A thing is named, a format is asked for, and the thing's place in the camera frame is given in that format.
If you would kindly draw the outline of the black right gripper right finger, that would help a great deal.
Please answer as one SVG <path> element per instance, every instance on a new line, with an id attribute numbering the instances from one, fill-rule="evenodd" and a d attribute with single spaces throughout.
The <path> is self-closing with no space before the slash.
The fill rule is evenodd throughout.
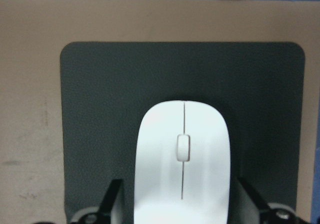
<path id="1" fill-rule="evenodd" d="M 237 179 L 236 214 L 239 223 L 269 223 L 270 207 L 244 178 Z"/>

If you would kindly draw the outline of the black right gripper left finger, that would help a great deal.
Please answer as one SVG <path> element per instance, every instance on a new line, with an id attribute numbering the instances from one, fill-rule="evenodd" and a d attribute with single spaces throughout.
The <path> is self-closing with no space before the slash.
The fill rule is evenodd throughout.
<path id="1" fill-rule="evenodd" d="M 124 181 L 111 181 L 98 208 L 98 223 L 123 223 L 124 221 Z"/>

